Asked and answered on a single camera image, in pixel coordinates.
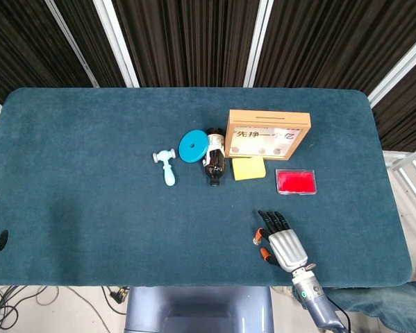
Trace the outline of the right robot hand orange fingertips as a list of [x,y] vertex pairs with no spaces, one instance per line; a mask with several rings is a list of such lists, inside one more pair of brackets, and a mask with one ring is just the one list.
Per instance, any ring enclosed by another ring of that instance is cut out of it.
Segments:
[[280,212],[258,210],[257,213],[266,225],[253,236],[253,244],[259,246],[262,258],[288,273],[305,268],[308,256],[285,217]]

